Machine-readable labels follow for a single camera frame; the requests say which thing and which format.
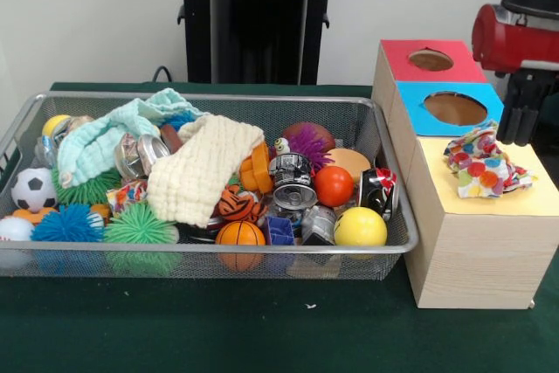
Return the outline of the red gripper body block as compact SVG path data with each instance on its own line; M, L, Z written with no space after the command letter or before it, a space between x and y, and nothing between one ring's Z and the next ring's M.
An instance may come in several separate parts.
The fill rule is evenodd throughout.
M483 69L515 73L521 69L558 70L558 21L485 4L472 32L473 58Z

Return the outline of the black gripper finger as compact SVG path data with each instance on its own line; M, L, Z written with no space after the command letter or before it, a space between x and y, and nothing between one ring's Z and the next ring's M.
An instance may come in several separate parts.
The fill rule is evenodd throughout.
M522 118L519 143L529 143L535 131L542 103L551 89L550 74L534 74L522 88Z
M522 142L521 124L523 109L521 95L524 86L524 73L514 73L507 83L503 113L497 132L497 139L501 142Z

